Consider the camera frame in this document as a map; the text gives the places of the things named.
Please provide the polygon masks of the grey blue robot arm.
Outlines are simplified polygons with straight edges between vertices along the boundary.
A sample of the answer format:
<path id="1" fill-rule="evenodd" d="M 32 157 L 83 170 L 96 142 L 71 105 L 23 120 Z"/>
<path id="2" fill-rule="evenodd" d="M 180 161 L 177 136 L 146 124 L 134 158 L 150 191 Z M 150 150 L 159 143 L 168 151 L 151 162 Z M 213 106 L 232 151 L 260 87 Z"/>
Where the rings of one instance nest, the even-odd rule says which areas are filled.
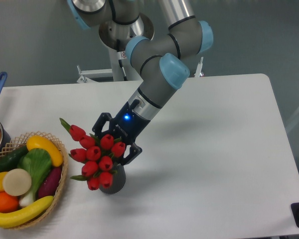
<path id="1" fill-rule="evenodd" d="M 136 0 L 70 0 L 67 4 L 82 28 L 98 26 L 103 43 L 123 51 L 142 78 L 117 115 L 102 113 L 92 129 L 95 136 L 103 137 L 103 126 L 108 122 L 108 134 L 120 138 L 129 149 L 116 163 L 129 164 L 142 152 L 136 145 L 138 135 L 189 77 L 183 59 L 212 46 L 212 29 L 197 20 L 187 0 L 159 2 L 169 33 L 158 40 L 153 40 L 152 32 L 146 33 L 152 25 L 145 23 Z"/>

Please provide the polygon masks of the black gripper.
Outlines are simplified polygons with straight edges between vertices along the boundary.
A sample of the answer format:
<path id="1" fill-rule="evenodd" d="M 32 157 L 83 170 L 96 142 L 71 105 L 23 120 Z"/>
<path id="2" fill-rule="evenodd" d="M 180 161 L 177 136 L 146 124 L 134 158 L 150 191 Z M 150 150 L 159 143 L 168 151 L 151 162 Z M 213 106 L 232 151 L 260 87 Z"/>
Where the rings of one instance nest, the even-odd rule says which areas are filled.
<path id="1" fill-rule="evenodd" d="M 112 118 L 110 113 L 101 113 L 92 127 L 92 132 L 98 139 L 111 133 L 115 138 L 121 137 L 126 145 L 130 145 L 129 154 L 126 157 L 122 157 L 119 161 L 119 164 L 122 166 L 131 163 L 142 153 L 142 148 L 134 142 L 150 123 L 150 120 L 134 112 L 134 109 L 139 104 L 140 101 L 133 101 L 131 105 L 126 102 L 114 118 Z M 103 130 L 106 122 L 109 122 L 108 129 Z"/>

